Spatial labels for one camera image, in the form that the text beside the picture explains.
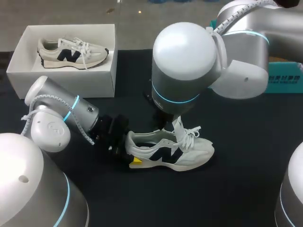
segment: gray robot arm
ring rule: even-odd
[[[70,131],[80,132],[100,152],[127,163],[134,161],[124,149],[128,119],[122,115],[100,116],[96,106],[74,95],[46,76],[41,76],[25,98],[30,107],[21,135],[34,141],[42,150],[59,152],[69,140]]]
[[[220,11],[215,32],[222,36],[226,57],[218,39],[198,25],[165,28],[153,48],[156,106],[181,115],[208,87],[227,98],[256,97],[267,88],[269,55],[303,62],[303,13],[268,3],[274,5],[270,0],[236,0]]]

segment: n logo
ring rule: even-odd
[[[175,164],[182,156],[183,152],[178,148],[173,155],[171,155],[171,148],[159,148],[151,157],[151,161],[158,161],[162,158],[162,162]]]
[[[61,53],[58,56],[58,60],[59,61],[63,61],[65,58],[67,61],[70,62],[76,62],[76,60],[79,58],[79,56],[81,55],[81,53],[79,51],[76,51],[73,55],[71,54],[71,50],[68,49],[64,49],[61,51]]]

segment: new balance sneaker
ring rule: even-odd
[[[108,49],[86,43],[78,38],[70,41],[59,39],[38,41],[38,53],[44,68],[75,67],[77,69],[89,69],[102,63],[108,56]]]
[[[173,126],[173,132],[128,132],[126,152],[137,158],[129,167],[167,166],[175,171],[186,171],[205,164],[212,157],[213,143],[198,137],[201,127],[184,129],[180,117],[173,122]]]

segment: white box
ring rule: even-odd
[[[38,40],[58,40],[67,36],[106,47],[109,49],[107,59],[100,66],[89,70],[73,67],[45,69],[37,53]],[[42,75],[82,98],[114,97],[116,46],[114,24],[27,26],[9,63],[7,75],[19,98],[25,98],[29,88]]]

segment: black tablecloth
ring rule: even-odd
[[[141,87],[151,76],[151,50],[119,51],[115,98],[88,99],[101,114],[124,114],[130,128],[151,132],[153,109]],[[28,107],[5,77],[0,83],[0,133],[21,133]],[[215,158],[194,171],[128,170],[97,158],[72,133],[56,164],[86,197],[91,227],[274,227],[274,209],[290,156],[303,141],[303,95],[263,94],[230,100],[207,90],[182,116],[201,125]]]

